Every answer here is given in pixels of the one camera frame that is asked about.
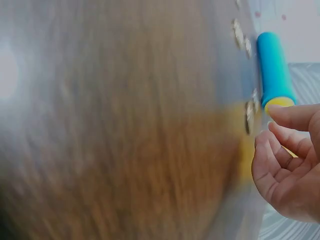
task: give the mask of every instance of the metal snap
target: metal snap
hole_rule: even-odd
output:
[[[255,112],[252,100],[246,102],[244,110],[245,131],[248,135],[251,135],[255,125]]]
[[[247,38],[246,36],[244,37],[244,45],[245,45],[246,55],[250,59],[252,56],[252,47],[251,47],[251,42],[249,38]]]
[[[242,32],[240,23],[237,19],[233,20],[232,27],[234,30],[236,43],[240,49],[243,49],[245,47],[245,37],[244,37],[244,33]]]

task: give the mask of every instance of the blue foam roller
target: blue foam roller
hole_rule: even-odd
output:
[[[292,81],[279,37],[273,32],[264,32],[257,39],[263,95],[262,107],[276,98],[289,98],[297,103]]]

